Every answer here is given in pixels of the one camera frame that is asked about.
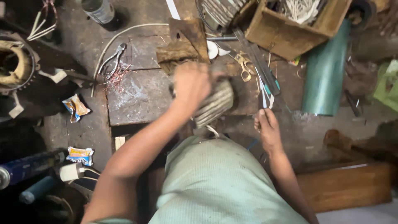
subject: snack wrapper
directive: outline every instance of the snack wrapper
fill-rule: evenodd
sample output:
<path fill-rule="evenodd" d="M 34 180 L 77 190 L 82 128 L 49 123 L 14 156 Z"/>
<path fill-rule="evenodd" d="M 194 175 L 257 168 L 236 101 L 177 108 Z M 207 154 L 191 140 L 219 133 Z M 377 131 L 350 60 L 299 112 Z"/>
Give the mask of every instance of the snack wrapper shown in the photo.
<path fill-rule="evenodd" d="M 69 97 L 66 100 L 62 100 L 62 103 L 68 109 L 68 111 L 72 114 L 70 118 L 71 123 L 75 123 L 80 120 L 80 116 L 88 114 L 90 109 L 86 108 L 85 105 L 80 101 L 77 94 L 72 97 Z"/>
<path fill-rule="evenodd" d="M 93 165 L 92 155 L 94 153 L 93 149 L 77 149 L 73 147 L 68 147 L 69 155 L 66 157 L 75 163 L 81 162 L 83 165 L 91 166 Z"/>

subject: metal can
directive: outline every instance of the metal can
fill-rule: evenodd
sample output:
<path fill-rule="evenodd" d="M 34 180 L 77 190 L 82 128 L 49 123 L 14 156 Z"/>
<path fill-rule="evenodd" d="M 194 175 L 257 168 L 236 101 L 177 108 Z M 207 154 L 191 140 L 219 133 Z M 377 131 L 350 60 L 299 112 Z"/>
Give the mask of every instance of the metal can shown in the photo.
<path fill-rule="evenodd" d="M 53 152 L 34 154 L 0 165 L 0 190 L 9 185 L 34 177 L 65 160 L 68 151 L 59 149 Z"/>

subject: green cloth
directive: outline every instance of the green cloth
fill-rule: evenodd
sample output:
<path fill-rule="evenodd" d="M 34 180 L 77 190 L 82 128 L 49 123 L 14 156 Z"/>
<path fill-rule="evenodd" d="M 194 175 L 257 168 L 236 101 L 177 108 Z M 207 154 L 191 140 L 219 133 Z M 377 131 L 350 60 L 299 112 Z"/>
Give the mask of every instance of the green cloth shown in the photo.
<path fill-rule="evenodd" d="M 256 158 L 229 139 L 187 138 L 167 156 L 165 173 L 150 224 L 307 224 Z"/>
<path fill-rule="evenodd" d="M 398 61 L 382 64 L 373 97 L 398 112 Z"/>

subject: wire cutter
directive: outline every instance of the wire cutter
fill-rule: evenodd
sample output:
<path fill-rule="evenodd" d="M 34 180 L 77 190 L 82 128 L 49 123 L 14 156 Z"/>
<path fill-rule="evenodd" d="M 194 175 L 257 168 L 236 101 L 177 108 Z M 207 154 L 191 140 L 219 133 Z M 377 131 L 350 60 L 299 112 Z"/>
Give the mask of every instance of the wire cutter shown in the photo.
<path fill-rule="evenodd" d="M 101 67 L 99 68 L 99 72 L 98 72 L 98 73 L 101 74 L 102 71 L 103 71 L 104 66 L 105 66 L 108 62 L 110 62 L 113 58 L 116 58 L 115 67 L 113 68 L 113 70 L 111 71 L 111 73 L 106 77 L 106 79 L 110 79 L 110 78 L 112 77 L 112 75 L 115 73 L 116 69 L 119 67 L 120 58 L 121 58 L 123 52 L 126 50 L 126 48 L 127 48 L 127 44 L 125 44 L 125 43 L 120 44 L 120 45 L 117 47 L 116 52 L 102 63 Z"/>

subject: gold scissors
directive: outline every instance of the gold scissors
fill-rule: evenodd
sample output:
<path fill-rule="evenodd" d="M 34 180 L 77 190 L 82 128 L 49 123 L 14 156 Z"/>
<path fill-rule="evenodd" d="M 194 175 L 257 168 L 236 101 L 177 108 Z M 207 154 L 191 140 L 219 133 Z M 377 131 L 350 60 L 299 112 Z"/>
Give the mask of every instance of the gold scissors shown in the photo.
<path fill-rule="evenodd" d="M 242 67 L 241 76 L 242 76 L 242 79 L 244 82 L 249 81 L 252 78 L 252 75 L 256 74 L 247 66 L 247 64 L 252 63 L 249 59 L 246 59 L 241 54 L 232 50 L 230 47 L 228 47 L 227 45 L 225 45 L 223 43 L 217 42 L 216 44 L 220 48 L 222 48 L 226 51 L 229 51 L 228 55 L 231 56 L 233 59 L 235 59 L 240 64 L 240 66 Z"/>
<path fill-rule="evenodd" d="M 255 75 L 255 73 L 247 66 L 248 63 L 251 63 L 250 60 L 244 58 L 240 54 L 236 54 L 234 59 L 240 64 L 242 67 L 242 73 L 240 74 L 242 76 L 242 79 L 244 82 L 249 81 L 252 78 L 252 75 Z"/>

